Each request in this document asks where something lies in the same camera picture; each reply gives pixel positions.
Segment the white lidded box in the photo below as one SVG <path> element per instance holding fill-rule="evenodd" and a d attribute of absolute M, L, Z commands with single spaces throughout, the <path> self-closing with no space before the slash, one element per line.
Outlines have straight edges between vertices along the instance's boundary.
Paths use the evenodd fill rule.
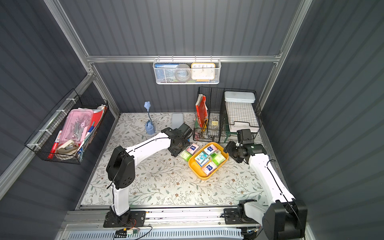
<path fill-rule="evenodd" d="M 228 103 L 253 104 L 256 101 L 255 94 L 251 92 L 225 91 L 224 98 L 225 102 Z"/>

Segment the pink plastic case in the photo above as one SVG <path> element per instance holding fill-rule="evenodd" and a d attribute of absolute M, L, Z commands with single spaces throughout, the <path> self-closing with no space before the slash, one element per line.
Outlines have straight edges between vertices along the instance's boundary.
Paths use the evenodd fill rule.
<path fill-rule="evenodd" d="M 71 110 L 62 129 L 60 144 L 64 144 L 68 140 L 81 144 L 85 138 L 85 133 L 91 126 L 93 114 L 93 110 L 90 109 Z"/>

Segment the white tape dispenser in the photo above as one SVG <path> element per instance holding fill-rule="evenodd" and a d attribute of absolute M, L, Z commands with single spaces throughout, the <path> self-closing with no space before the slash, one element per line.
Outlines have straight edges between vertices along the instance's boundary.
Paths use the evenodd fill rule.
<path fill-rule="evenodd" d="M 79 149 L 78 143 L 76 143 L 73 140 L 68 140 L 67 142 L 65 142 L 64 144 L 62 144 L 57 148 L 56 153 L 60 155 L 73 155 L 74 153 L 77 152 L 78 149 Z"/>

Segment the blue flower pen holder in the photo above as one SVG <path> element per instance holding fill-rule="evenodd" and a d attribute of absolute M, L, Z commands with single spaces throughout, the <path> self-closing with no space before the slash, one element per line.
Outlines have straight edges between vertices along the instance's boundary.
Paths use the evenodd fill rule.
<path fill-rule="evenodd" d="M 156 130 L 155 126 L 153 124 L 152 118 L 150 116 L 150 108 L 151 108 L 151 103 L 149 101 L 144 103 L 144 108 L 147 110 L 147 114 L 149 117 L 149 120 L 145 124 L 145 129 L 148 135 L 154 135 Z"/>

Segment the light blue pencil case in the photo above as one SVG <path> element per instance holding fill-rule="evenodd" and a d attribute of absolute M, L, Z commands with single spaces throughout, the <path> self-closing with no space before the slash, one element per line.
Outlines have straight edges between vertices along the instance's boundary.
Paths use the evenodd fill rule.
<path fill-rule="evenodd" d="M 172 114 L 172 129 L 178 129 L 184 123 L 183 113 Z"/>

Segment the red marker pen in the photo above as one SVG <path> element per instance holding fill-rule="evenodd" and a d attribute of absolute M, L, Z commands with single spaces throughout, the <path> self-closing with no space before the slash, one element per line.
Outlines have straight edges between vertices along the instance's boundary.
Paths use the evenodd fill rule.
<path fill-rule="evenodd" d="M 62 134 L 62 130 L 60 130 L 60 131 L 58 132 L 58 135 L 57 135 L 57 137 L 56 137 L 56 139 L 55 139 L 55 141 L 54 141 L 54 144 L 53 144 L 53 146 L 52 146 L 52 148 L 51 148 L 50 154 L 48 155 L 47 159 L 51 160 L 51 159 L 53 159 L 53 157 L 55 156 L 55 154 L 56 154 L 56 150 L 57 150 L 57 148 L 58 148 L 58 146 L 59 146 L 59 143 L 60 143 L 60 137 L 61 137 L 61 134 Z"/>

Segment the grey tape roll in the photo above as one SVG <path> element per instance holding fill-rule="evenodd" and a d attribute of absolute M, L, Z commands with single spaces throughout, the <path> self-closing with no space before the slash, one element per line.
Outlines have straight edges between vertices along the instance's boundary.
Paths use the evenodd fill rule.
<path fill-rule="evenodd" d="M 187 82 L 191 77 L 190 69 L 190 66 L 187 64 L 179 64 L 175 70 L 175 79 L 181 83 Z"/>

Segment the green tissue pack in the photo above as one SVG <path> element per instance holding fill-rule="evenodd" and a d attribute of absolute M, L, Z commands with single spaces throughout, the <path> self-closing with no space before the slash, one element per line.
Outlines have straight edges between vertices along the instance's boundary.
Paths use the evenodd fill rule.
<path fill-rule="evenodd" d="M 224 162 L 226 158 L 221 154 L 221 152 L 213 153 L 211 155 L 211 161 L 216 165 L 220 166 L 222 162 Z"/>
<path fill-rule="evenodd" d="M 182 158 L 183 160 L 185 160 L 186 162 L 189 162 L 189 160 L 192 157 L 192 155 L 189 152 L 187 152 L 187 151 L 182 151 L 179 154 L 179 157 Z"/>

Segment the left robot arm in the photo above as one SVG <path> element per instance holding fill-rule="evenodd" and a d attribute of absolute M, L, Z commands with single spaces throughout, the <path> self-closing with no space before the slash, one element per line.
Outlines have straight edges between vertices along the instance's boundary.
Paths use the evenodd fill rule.
<path fill-rule="evenodd" d="M 176 129 L 165 128 L 154 137 L 131 147 L 114 148 L 106 167 L 111 182 L 113 203 L 111 211 L 121 217 L 130 211 L 129 185 L 135 180 L 136 167 L 145 159 L 162 150 L 168 150 L 171 156 L 177 157 L 191 145 L 189 138 L 193 131 L 187 124 Z"/>

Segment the teal cartoon tissue pack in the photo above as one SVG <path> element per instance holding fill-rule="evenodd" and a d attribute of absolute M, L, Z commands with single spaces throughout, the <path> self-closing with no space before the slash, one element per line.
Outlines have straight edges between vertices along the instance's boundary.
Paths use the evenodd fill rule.
<path fill-rule="evenodd" d="M 202 168 L 204 165 L 206 165 L 209 162 L 209 156 L 204 152 L 200 152 L 196 157 L 195 161 L 196 163 Z"/>

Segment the pink Tempo pack front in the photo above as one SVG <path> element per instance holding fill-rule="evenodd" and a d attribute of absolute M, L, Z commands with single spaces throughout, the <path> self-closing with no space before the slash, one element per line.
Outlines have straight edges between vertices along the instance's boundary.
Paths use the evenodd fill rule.
<path fill-rule="evenodd" d="M 218 148 L 214 144 L 207 145 L 204 148 L 204 152 L 209 156 L 213 153 L 215 153 L 218 150 Z"/>

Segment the pink Tempo tissue pack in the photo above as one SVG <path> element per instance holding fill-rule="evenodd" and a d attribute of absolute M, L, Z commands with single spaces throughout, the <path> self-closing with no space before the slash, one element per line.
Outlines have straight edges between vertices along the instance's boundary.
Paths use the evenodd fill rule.
<path fill-rule="evenodd" d="M 202 167 L 202 171 L 207 177 L 210 176 L 216 169 L 217 169 L 217 166 L 212 161 L 210 161 L 204 167 Z"/>
<path fill-rule="evenodd" d="M 191 144 L 186 151 L 193 156 L 198 149 L 199 146 L 197 144 Z"/>

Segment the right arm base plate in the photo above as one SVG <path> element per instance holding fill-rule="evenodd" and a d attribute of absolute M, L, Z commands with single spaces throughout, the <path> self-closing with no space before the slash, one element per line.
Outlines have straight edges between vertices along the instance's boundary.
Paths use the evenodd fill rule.
<path fill-rule="evenodd" d="M 224 212 L 221 214 L 221 218 L 225 219 L 225 223 L 227 225 L 258 223 L 255 220 L 248 218 L 244 214 L 240 213 L 239 209 L 224 209 Z"/>

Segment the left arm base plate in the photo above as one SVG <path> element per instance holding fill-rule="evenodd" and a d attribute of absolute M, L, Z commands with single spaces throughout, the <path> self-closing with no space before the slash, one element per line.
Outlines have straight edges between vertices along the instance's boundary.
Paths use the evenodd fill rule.
<path fill-rule="evenodd" d="M 128 210 L 121 216 L 117 216 L 112 210 L 107 212 L 104 228 L 127 228 L 127 227 L 143 227 L 146 219 L 145 211 Z"/>

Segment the red booklet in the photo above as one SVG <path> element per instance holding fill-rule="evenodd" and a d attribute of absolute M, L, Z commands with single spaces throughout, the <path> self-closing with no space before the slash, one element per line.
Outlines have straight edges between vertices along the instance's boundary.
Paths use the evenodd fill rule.
<path fill-rule="evenodd" d="M 206 119 L 208 118 L 208 108 L 206 105 L 206 96 L 203 94 L 198 94 L 198 98 L 196 101 L 196 114 L 197 121 L 201 128 L 203 128 Z"/>

